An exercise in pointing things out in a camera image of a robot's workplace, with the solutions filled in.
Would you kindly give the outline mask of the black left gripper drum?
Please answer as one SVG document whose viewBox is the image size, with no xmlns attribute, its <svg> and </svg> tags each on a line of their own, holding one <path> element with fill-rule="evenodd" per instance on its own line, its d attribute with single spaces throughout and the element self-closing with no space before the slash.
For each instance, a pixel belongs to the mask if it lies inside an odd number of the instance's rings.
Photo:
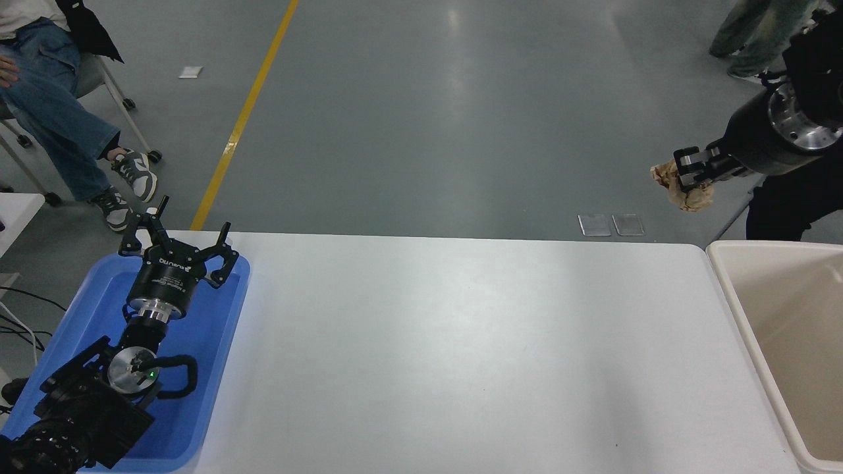
<svg viewBox="0 0 843 474">
<path fill-rule="evenodd" d="M 174 311 L 188 310 L 199 279 L 205 275 L 205 264 L 198 253 L 198 247 L 178 240 L 148 247 L 126 297 L 128 305 L 139 310 L 142 303 L 159 300 Z"/>
</svg>

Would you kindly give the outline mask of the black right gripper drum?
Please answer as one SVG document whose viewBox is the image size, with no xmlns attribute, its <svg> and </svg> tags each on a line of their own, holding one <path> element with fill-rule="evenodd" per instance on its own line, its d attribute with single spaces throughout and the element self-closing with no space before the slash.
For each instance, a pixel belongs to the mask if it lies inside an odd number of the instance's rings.
<svg viewBox="0 0 843 474">
<path fill-rule="evenodd" d="M 827 126 L 805 114 L 793 89 L 757 94 L 732 114 L 722 138 L 725 153 L 764 175 L 789 173 L 827 150 Z"/>
</svg>

